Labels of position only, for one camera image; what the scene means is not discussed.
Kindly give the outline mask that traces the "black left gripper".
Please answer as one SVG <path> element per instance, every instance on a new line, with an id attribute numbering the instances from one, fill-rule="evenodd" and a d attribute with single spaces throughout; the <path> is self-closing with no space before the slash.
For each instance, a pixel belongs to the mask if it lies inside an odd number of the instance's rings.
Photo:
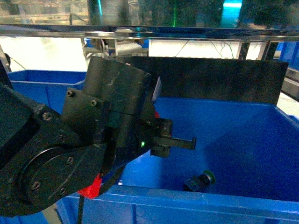
<path id="1" fill-rule="evenodd" d="M 144 153 L 166 158 L 170 147 L 194 150 L 196 138 L 171 138 L 172 122 L 155 111 L 159 76 L 112 59 L 91 57 L 81 90 L 65 98 L 62 120 L 86 144 L 105 143 L 106 175 Z"/>

